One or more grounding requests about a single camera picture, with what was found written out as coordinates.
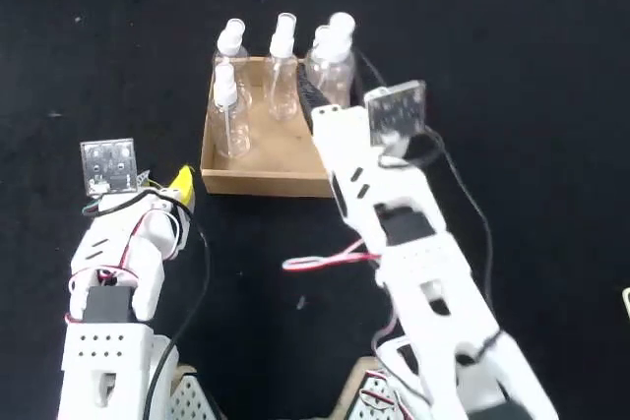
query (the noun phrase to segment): white plastic part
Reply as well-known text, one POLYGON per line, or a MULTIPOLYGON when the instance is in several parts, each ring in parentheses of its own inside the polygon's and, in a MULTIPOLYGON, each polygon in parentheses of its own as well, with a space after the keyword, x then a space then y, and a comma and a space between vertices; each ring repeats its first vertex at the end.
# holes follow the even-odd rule
MULTIPOLYGON (((313 142, 329 178, 335 176, 333 187, 344 222, 359 233, 369 253, 381 255, 376 281, 387 286, 406 334, 384 343, 379 355, 409 386, 431 399, 430 408, 403 383, 393 380, 392 386, 415 418, 468 419, 468 406, 488 404, 497 398, 491 390, 472 387, 472 395, 479 398, 472 401, 467 393, 464 404, 456 384, 455 357, 476 357, 499 326, 473 282, 464 254, 447 230, 426 176, 415 166, 388 169, 379 165, 383 148, 370 144, 365 108, 328 105, 316 107, 311 117, 313 142), (402 207, 421 211, 435 234, 388 245, 376 209, 402 207), (450 315, 434 312, 431 302, 436 299, 442 299, 450 315), (413 351, 418 375, 399 353, 404 344, 413 351)), ((534 420, 557 419, 518 345, 507 333, 501 333, 478 362, 486 377, 479 385, 500 384, 534 420)))
MULTIPOLYGON (((57 418, 140 419, 149 381, 167 344, 168 338, 154 336, 142 324, 70 324, 57 418)), ((173 349, 157 383, 152 420, 165 418, 177 358, 173 349)))
POLYGON ((354 29, 356 28, 356 22, 351 14, 346 12, 337 12, 333 14, 328 21, 328 25, 331 30, 335 31, 340 36, 352 38, 354 29))
POLYGON ((220 420, 195 376, 184 376, 170 397, 171 420, 220 420))
POLYGON ((217 40, 217 50, 224 56, 235 56, 243 43, 245 23, 240 19, 229 19, 217 40))
POLYGON ((328 25, 320 25, 315 30, 315 36, 313 37, 313 48, 317 48, 317 46, 322 42, 322 40, 328 34, 328 25))
POLYGON ((214 98, 221 107, 230 107, 238 102, 234 67, 229 63, 218 64, 215 68, 214 98))
POLYGON ((347 420, 403 420, 403 412, 396 402, 394 392, 387 381, 366 375, 359 387, 354 402, 347 413, 347 420), (395 402, 389 405, 382 400, 361 394, 362 390, 369 390, 395 402))
POLYGON ((272 35, 269 53, 276 58, 288 58, 293 55, 293 34, 297 17, 294 14, 282 13, 278 15, 276 32, 272 35))
MULTIPOLYGON (((160 192, 173 199, 179 198, 176 190, 162 189, 160 192)), ((105 195, 98 209, 113 208, 136 195, 105 195)), ((170 211, 170 202, 147 195, 127 209, 94 219, 70 265, 73 274, 70 283, 72 319, 83 318, 90 287, 99 284, 99 270, 113 272, 119 285, 136 287, 132 307, 138 320, 147 321, 153 317, 164 281, 162 261, 176 256, 184 247, 190 225, 180 210, 181 241, 178 244, 178 234, 173 232, 170 218, 166 215, 170 211)))

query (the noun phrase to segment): perforated plate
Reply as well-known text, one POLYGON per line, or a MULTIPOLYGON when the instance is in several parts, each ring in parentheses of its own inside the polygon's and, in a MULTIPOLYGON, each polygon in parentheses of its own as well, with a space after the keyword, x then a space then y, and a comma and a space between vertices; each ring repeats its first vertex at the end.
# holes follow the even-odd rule
POLYGON ((194 376, 184 376, 170 397, 170 420, 221 420, 213 413, 194 376))
POLYGON ((88 196, 138 190, 133 139, 82 142, 81 159, 88 196))
POLYGON ((362 390, 370 390, 378 395, 396 401, 394 393, 387 382, 382 379, 365 375, 361 387, 357 390, 352 407, 347 413, 346 420, 401 420, 403 413, 398 405, 387 405, 376 398, 361 394, 362 390))

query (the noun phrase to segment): yellow object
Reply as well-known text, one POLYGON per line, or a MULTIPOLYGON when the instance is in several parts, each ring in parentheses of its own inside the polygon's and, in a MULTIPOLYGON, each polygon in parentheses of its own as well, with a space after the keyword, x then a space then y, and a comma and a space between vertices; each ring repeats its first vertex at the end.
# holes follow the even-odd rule
POLYGON ((181 194, 181 203, 190 208, 195 197, 195 189, 193 188, 193 169, 188 164, 183 166, 177 177, 170 183, 168 189, 175 189, 181 194))

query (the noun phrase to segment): spray bottle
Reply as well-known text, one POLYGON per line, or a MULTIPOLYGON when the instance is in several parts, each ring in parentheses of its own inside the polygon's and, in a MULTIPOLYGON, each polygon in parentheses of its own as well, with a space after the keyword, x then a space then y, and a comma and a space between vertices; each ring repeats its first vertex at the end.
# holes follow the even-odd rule
POLYGON ((240 19, 230 19, 217 40, 214 64, 228 61, 234 67, 234 78, 238 91, 247 107, 252 105, 251 82, 247 74, 249 53, 243 46, 245 24, 240 19))

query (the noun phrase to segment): wire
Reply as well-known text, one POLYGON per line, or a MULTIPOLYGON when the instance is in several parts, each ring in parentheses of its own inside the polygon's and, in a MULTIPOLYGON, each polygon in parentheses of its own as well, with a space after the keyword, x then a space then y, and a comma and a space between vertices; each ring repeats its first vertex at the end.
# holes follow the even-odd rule
POLYGON ((142 416, 143 420, 150 420, 151 403, 154 397, 154 393, 156 391, 156 387, 158 385, 159 375, 162 369, 164 368, 164 364, 166 364, 166 360, 168 359, 168 356, 170 355, 171 351, 175 347, 175 344, 181 338, 181 336, 186 332, 186 329, 188 329, 193 319, 197 315, 197 312, 199 311, 199 308, 201 307, 201 304, 204 301, 204 298, 206 297, 206 293, 208 292, 208 286, 210 285, 210 272, 211 272, 211 257, 210 257, 210 246, 208 244, 208 237, 206 236, 206 233, 204 232, 202 227, 197 222, 197 219, 195 218, 195 215, 193 215, 193 212, 191 212, 190 209, 188 209, 185 205, 183 205, 178 200, 172 199, 169 196, 165 196, 161 194, 160 192, 156 191, 155 189, 146 189, 140 194, 138 194, 137 196, 135 196, 134 198, 120 204, 119 206, 112 207, 111 209, 107 209, 103 211, 92 212, 86 216, 98 217, 98 216, 110 215, 117 211, 128 209, 129 207, 141 201, 144 197, 146 197, 149 194, 158 196, 160 199, 170 202, 171 204, 176 206, 178 209, 182 210, 184 214, 188 217, 188 219, 190 220, 191 227, 193 227, 197 231, 197 234, 199 235, 199 238, 201 239, 202 244, 204 245, 204 263, 205 263, 206 273, 204 275, 204 281, 203 281, 199 296, 197 297, 197 300, 195 300, 193 306, 188 311, 188 314, 186 315, 181 326, 179 327, 179 329, 177 329, 175 334, 172 336, 172 338, 170 339, 170 342, 168 343, 165 350, 162 352, 161 356, 159 357, 156 370, 149 384, 149 388, 147 389, 147 398, 145 399, 144 413, 142 416))
POLYGON ((175 218, 175 216, 172 213, 164 209, 149 209, 147 210, 147 213, 143 215, 143 219, 152 211, 158 211, 164 214, 170 219, 170 221, 173 222, 173 225, 175 225, 175 240, 173 241, 173 245, 170 248, 170 251, 168 252, 168 256, 164 258, 165 260, 170 260, 175 254, 175 251, 177 251, 177 245, 179 245, 179 237, 181 236, 181 224, 179 223, 179 220, 175 218))
POLYGON ((291 258, 283 262, 283 270, 289 272, 301 272, 306 270, 320 270, 327 266, 343 265, 345 263, 357 263, 362 261, 375 261, 380 257, 370 253, 354 253, 353 251, 363 244, 363 240, 352 243, 344 250, 332 256, 305 256, 291 258))
POLYGON ((381 356, 378 354, 378 344, 379 344, 379 342, 385 336, 388 336, 388 335, 392 334, 392 331, 394 331, 394 328, 396 327, 396 325, 398 323, 398 316, 396 315, 396 309, 394 309, 394 302, 392 301, 391 296, 390 296, 390 305, 392 306, 392 310, 390 312, 390 320, 389 320, 389 322, 387 323, 386 326, 384 326, 380 330, 376 331, 374 333, 374 335, 372 336, 372 341, 370 343, 371 347, 372 347, 372 352, 374 353, 374 356, 376 357, 376 359, 378 359, 379 363, 381 363, 381 366, 383 366, 383 368, 385 368, 385 370, 390 375, 392 375, 393 378, 395 378, 409 392, 411 392, 412 394, 414 394, 417 397, 419 397, 422 401, 424 401, 427 404, 427 406, 430 407, 431 406, 431 401, 428 399, 428 397, 426 395, 424 395, 422 392, 420 392, 417 389, 415 389, 412 386, 410 386, 407 381, 405 381, 401 376, 396 374, 396 372, 394 370, 392 370, 390 367, 388 367, 388 365, 385 363, 385 361, 383 361, 383 358, 381 358, 381 356))
POLYGON ((379 70, 376 69, 376 66, 374 66, 374 64, 372 64, 372 62, 367 58, 367 56, 365 56, 365 53, 363 53, 363 51, 361 51, 360 49, 356 47, 354 48, 354 52, 359 55, 361 60, 370 69, 370 71, 372 72, 372 75, 374 76, 374 79, 376 79, 379 86, 385 87, 387 85, 387 83, 385 82, 385 79, 383 79, 383 76, 381 75, 379 70))
MULTIPOLYGON (((363 60, 363 62, 367 65, 367 67, 372 71, 372 73, 374 74, 374 77, 377 79, 379 84, 385 87, 386 86, 385 80, 383 79, 383 76, 378 71, 378 69, 376 69, 376 66, 372 64, 372 62, 367 58, 367 56, 365 56, 365 54, 362 51, 358 49, 355 49, 355 51, 358 53, 359 57, 363 60)), ((469 191, 468 187, 464 183, 464 180, 462 179, 462 176, 460 175, 460 172, 458 171, 457 166, 455 165, 455 161, 453 160, 453 157, 446 149, 446 145, 444 143, 444 139, 442 138, 442 136, 438 132, 433 130, 431 127, 429 127, 428 125, 425 125, 424 129, 425 129, 426 136, 429 137, 433 141, 433 143, 435 143, 435 146, 439 149, 440 153, 444 155, 444 158, 446 159, 446 162, 449 165, 449 168, 451 170, 451 174, 453 174, 453 177, 455 178, 457 184, 459 185, 460 189, 462 190, 464 195, 467 197, 467 199, 471 203, 472 208, 478 215, 479 219, 481 220, 481 224, 483 225, 483 231, 485 233, 485 265, 483 268, 483 280, 481 283, 482 284, 481 287, 482 287, 483 298, 485 299, 485 303, 487 304, 488 309, 490 309, 490 312, 492 313, 492 315, 494 315, 494 303, 492 300, 492 271, 494 269, 494 241, 492 237, 492 229, 490 228, 490 222, 485 216, 485 213, 483 213, 483 210, 481 210, 481 207, 479 206, 479 204, 474 199, 473 195, 471 194, 471 191, 469 191)))
POLYGON ((75 278, 77 277, 77 275, 85 272, 86 270, 106 270, 114 274, 112 277, 120 277, 120 274, 125 274, 132 277, 136 282, 138 281, 138 275, 135 274, 132 270, 127 270, 119 266, 109 266, 109 265, 89 266, 87 268, 82 268, 81 270, 76 271, 74 274, 70 276, 70 279, 68 280, 68 290, 70 291, 71 294, 75 291, 75 285, 74 285, 75 278))
POLYGON ((153 184, 154 187, 157 187, 158 189, 163 189, 164 186, 162 186, 158 181, 154 181, 153 179, 147 179, 147 182, 149 184, 153 184))

